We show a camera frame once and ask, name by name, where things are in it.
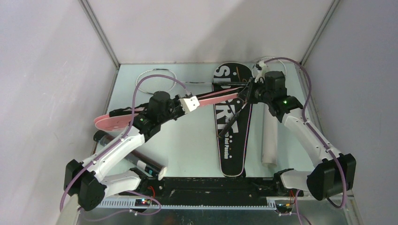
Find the black racket cover bag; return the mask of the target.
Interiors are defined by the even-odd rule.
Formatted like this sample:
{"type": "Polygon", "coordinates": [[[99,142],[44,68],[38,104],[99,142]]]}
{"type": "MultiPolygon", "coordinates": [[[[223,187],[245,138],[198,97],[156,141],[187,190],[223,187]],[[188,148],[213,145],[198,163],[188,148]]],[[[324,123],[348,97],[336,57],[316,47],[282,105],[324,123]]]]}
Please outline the black racket cover bag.
{"type": "MultiPolygon", "coordinates": [[[[229,78],[239,81],[239,78],[249,78],[251,69],[241,63],[227,62],[221,64],[213,74],[213,79],[229,78]]],[[[235,98],[214,105],[217,134],[228,123],[243,103],[235,98]]],[[[225,177],[238,177],[244,173],[247,139],[249,134],[252,106],[247,105],[237,121],[223,138],[218,138],[220,168],[225,177]]]]}

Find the white shuttlecock tube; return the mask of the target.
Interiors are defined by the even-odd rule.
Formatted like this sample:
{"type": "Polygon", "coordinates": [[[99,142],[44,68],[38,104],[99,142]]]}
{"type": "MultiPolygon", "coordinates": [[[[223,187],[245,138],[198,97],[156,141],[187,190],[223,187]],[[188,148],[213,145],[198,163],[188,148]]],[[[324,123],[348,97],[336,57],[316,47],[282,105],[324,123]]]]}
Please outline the white shuttlecock tube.
{"type": "Polygon", "coordinates": [[[268,105],[264,105],[262,137],[261,163],[265,167],[277,167],[278,120],[271,115],[268,105]]]}

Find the pink racket cover bag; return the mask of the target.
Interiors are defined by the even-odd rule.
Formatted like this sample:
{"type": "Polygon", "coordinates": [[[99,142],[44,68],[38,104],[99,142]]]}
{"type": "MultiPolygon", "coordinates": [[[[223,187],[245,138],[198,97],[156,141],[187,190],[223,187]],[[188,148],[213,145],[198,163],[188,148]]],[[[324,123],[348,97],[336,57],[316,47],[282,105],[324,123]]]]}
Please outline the pink racket cover bag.
{"type": "MultiPolygon", "coordinates": [[[[204,94],[195,95],[200,106],[215,105],[227,100],[237,98],[237,93],[242,88],[231,88],[219,91],[212,91],[204,94]]],[[[102,131],[120,131],[127,127],[132,121],[132,116],[136,120],[139,115],[144,115],[155,122],[166,122],[171,120],[169,110],[172,106],[172,100],[169,95],[163,91],[158,91],[152,96],[148,103],[143,103],[135,108],[125,107],[110,111],[109,113],[94,119],[94,125],[102,131]]]]}

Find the black shuttlecock tube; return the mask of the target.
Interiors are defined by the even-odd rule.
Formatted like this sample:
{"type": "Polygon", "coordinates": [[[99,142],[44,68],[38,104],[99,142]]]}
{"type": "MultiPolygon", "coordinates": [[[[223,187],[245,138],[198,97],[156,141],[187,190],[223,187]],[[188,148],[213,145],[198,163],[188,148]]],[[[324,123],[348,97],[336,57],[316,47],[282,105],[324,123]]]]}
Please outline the black shuttlecock tube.
{"type": "MultiPolygon", "coordinates": [[[[114,136],[102,130],[98,130],[93,135],[93,140],[103,147],[108,145],[114,139],[114,136]]],[[[140,153],[137,150],[132,151],[125,157],[125,159],[158,180],[162,180],[166,175],[166,166],[158,163],[157,161],[143,153],[140,153]]]]}

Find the white black racket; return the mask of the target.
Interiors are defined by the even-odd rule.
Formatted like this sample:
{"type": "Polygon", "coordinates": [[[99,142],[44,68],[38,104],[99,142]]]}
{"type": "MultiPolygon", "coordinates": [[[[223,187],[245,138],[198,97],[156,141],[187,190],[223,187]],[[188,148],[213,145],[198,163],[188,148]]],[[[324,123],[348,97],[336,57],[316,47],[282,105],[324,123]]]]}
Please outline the white black racket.
{"type": "MultiPolygon", "coordinates": [[[[264,61],[264,63],[271,62],[271,61],[279,61],[282,62],[282,60],[287,60],[287,58],[284,57],[268,57],[268,60],[266,58],[262,58],[259,61],[264,61]]],[[[253,73],[250,73],[249,78],[239,78],[239,81],[254,81],[255,77],[253,77],[253,73]]],[[[285,75],[281,71],[270,71],[265,73],[265,78],[264,81],[260,81],[260,83],[264,84],[264,92],[262,94],[262,102],[268,105],[269,107],[269,112],[271,113],[272,116],[276,117],[279,121],[282,121],[282,117],[289,112],[290,110],[287,109],[287,104],[289,103],[288,98],[289,96],[287,95],[287,88],[285,87],[285,75]]],[[[246,108],[247,105],[250,105],[243,100],[241,100],[243,103],[243,106],[237,111],[233,113],[233,116],[228,120],[228,123],[222,128],[221,132],[218,133],[218,138],[223,138],[226,133],[232,128],[233,124],[237,121],[239,118],[241,112],[246,108]]]]}

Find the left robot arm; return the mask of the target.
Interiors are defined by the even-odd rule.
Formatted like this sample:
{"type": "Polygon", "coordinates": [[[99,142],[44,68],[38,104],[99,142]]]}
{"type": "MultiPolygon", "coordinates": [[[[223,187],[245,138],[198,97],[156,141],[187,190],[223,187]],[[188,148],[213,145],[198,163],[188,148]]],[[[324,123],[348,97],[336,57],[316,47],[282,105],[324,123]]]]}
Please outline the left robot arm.
{"type": "Polygon", "coordinates": [[[170,98],[167,92],[153,94],[148,104],[114,140],[82,162],[75,159],[66,165],[64,178],[65,195],[77,195],[78,205],[85,211],[95,209],[108,196],[133,191],[143,195],[148,191],[144,174],[136,169],[116,175],[110,170],[133,150],[157,134],[162,124],[197,109],[196,96],[170,98]]]}

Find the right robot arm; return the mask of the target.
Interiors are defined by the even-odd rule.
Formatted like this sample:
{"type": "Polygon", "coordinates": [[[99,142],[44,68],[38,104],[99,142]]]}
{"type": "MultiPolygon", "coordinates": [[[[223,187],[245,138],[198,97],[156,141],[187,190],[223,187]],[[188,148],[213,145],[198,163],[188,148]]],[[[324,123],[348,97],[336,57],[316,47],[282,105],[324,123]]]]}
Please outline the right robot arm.
{"type": "Polygon", "coordinates": [[[264,103],[270,114],[290,130],[313,163],[311,172],[285,169],[275,174],[273,190],[279,196],[291,189],[307,191],[316,200],[337,194],[346,198],[353,187],[356,159],[334,147],[306,117],[301,102],[287,93],[285,75],[270,71],[264,78],[250,78],[240,94],[250,104],[264,103]]]}

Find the white racket under pink racket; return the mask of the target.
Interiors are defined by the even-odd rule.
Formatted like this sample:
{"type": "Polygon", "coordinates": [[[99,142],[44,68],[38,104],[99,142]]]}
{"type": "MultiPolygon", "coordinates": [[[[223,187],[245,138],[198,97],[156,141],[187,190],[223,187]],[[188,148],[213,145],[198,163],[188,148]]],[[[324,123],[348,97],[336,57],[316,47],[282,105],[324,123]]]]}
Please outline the white racket under pink racket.
{"type": "Polygon", "coordinates": [[[241,88],[247,85],[247,81],[235,81],[232,79],[216,79],[211,82],[177,82],[176,74],[165,68],[155,68],[141,73],[136,79],[136,88],[145,94],[154,94],[157,91],[164,91],[169,94],[183,93],[184,88],[196,86],[212,86],[216,90],[241,88]]]}

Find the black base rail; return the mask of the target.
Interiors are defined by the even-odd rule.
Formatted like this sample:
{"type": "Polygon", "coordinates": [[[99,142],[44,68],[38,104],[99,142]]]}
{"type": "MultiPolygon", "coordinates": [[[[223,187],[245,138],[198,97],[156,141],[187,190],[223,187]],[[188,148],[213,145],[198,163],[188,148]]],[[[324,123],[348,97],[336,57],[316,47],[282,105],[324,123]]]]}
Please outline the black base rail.
{"type": "Polygon", "coordinates": [[[147,178],[135,190],[154,196],[163,206],[256,207],[270,197],[289,197],[291,190],[273,178],[147,178]]]}

